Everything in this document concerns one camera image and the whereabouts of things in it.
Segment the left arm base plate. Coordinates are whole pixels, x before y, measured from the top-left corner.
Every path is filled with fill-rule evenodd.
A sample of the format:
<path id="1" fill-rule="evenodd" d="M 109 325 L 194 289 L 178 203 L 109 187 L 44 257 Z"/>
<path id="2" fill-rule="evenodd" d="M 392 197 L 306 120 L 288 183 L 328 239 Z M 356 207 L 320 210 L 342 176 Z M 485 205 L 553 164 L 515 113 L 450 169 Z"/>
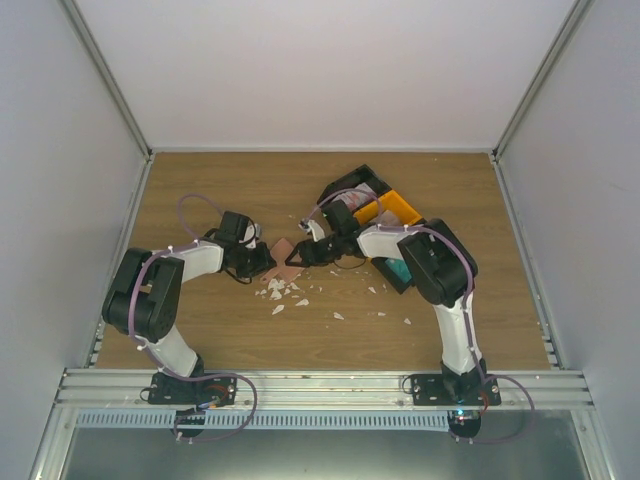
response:
<path id="1" fill-rule="evenodd" d="M 235 401 L 237 380 L 213 378 L 188 382 L 156 373 L 149 387 L 140 392 L 140 399 L 151 405 L 191 405 L 207 409 L 232 405 Z"/>

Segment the pink card holder wallet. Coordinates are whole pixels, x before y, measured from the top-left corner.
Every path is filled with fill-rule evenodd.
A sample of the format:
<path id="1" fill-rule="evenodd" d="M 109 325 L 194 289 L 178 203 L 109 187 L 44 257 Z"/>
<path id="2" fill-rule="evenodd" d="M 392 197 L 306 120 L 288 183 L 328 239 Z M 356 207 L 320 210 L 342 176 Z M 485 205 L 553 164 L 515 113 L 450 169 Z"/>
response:
<path id="1" fill-rule="evenodd" d="M 281 238 L 271 247 L 270 254 L 276 261 L 276 266 L 260 277 L 262 284 L 268 284 L 271 280 L 281 280 L 285 283 L 290 283 L 304 271 L 303 267 L 288 266 L 286 264 L 286 259 L 293 250 L 294 246 L 286 238 Z"/>

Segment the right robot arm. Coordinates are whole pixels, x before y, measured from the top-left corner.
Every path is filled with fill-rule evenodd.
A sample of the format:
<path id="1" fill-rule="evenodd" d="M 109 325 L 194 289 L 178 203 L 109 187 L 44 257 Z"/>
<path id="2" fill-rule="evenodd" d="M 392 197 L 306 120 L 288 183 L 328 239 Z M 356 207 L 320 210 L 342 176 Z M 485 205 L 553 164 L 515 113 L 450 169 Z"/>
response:
<path id="1" fill-rule="evenodd" d="M 378 221 L 360 224 L 340 202 L 326 234 L 312 219 L 299 227 L 310 237 L 286 257 L 291 267 L 326 266 L 343 256 L 404 263 L 410 281 L 435 310 L 442 357 L 444 396 L 464 405 L 474 398 L 486 375 L 473 322 L 477 264 L 446 223 L 434 219 L 415 225 L 390 226 Z"/>

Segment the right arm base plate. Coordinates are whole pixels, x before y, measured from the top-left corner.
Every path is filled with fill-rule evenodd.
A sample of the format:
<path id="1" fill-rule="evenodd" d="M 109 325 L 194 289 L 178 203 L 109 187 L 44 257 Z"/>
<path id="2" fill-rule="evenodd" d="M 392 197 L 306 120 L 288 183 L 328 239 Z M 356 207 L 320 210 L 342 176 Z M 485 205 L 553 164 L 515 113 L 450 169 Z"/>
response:
<path id="1" fill-rule="evenodd" d="M 477 371 L 462 376 L 423 373 L 408 377 L 408 388 L 415 406 L 471 406 L 502 403 L 495 380 L 483 382 Z"/>

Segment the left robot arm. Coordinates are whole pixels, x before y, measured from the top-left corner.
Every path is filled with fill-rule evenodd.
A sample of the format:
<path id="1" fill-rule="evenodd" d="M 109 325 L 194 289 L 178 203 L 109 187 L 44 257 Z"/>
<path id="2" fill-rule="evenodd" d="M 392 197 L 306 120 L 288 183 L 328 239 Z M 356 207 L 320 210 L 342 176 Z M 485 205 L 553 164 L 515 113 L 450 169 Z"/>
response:
<path id="1" fill-rule="evenodd" d="M 185 404 L 203 398 L 201 357 L 180 334 L 176 319 L 182 285 L 224 273 L 249 284 L 276 266 L 260 228 L 248 216 L 225 212 L 220 224 L 184 246 L 128 249 L 102 305 L 102 319 L 174 377 L 171 391 Z"/>

